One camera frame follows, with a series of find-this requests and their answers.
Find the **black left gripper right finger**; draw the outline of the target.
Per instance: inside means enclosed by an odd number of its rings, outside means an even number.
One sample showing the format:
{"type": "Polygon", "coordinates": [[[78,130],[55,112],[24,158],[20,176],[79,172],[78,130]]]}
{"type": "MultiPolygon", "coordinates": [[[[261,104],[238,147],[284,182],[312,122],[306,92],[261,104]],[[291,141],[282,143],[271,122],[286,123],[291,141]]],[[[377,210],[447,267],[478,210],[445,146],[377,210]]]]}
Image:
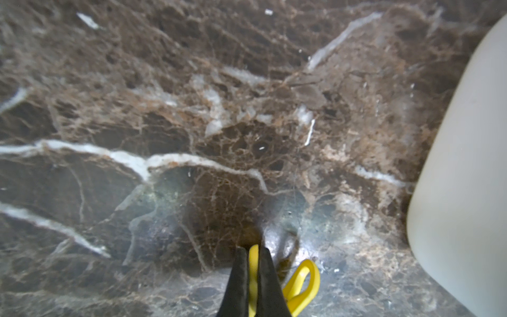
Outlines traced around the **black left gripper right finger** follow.
{"type": "Polygon", "coordinates": [[[259,249],[256,316],[291,317],[270,251],[259,249]]]}

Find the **white plastic storage box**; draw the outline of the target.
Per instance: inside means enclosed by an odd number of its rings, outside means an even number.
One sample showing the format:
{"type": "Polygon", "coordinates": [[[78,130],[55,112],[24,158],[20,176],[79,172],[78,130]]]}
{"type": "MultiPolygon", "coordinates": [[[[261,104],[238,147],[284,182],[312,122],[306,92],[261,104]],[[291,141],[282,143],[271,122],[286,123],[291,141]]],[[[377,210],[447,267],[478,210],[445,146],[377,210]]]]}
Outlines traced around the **white plastic storage box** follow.
{"type": "Polygon", "coordinates": [[[475,50],[407,215],[422,268],[476,316],[506,315],[506,19],[475,50]]]}

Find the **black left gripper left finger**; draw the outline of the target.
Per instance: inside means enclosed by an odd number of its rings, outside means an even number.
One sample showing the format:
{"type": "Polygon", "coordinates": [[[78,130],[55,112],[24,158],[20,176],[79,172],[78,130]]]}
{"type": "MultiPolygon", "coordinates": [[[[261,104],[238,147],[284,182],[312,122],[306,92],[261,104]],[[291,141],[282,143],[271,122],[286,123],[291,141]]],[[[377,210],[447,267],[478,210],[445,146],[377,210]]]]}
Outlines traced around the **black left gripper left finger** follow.
{"type": "Polygon", "coordinates": [[[247,317],[249,303],[248,252],[243,247],[236,249],[227,288],[216,317],[247,317]]]}

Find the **yellow clothespin apart from pile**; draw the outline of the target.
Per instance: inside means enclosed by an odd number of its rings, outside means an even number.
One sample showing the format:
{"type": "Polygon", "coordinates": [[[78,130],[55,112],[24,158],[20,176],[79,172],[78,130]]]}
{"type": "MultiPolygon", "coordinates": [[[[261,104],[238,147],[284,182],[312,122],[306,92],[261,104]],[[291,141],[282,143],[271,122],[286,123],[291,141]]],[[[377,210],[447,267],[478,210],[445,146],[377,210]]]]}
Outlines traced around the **yellow clothespin apart from pile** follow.
{"type": "MultiPolygon", "coordinates": [[[[260,246],[254,245],[248,254],[249,316],[256,316],[259,249],[260,246]]],[[[317,265],[309,259],[301,262],[286,285],[281,287],[291,316],[298,316],[312,302],[318,294],[320,283],[320,271],[317,265]]]]}

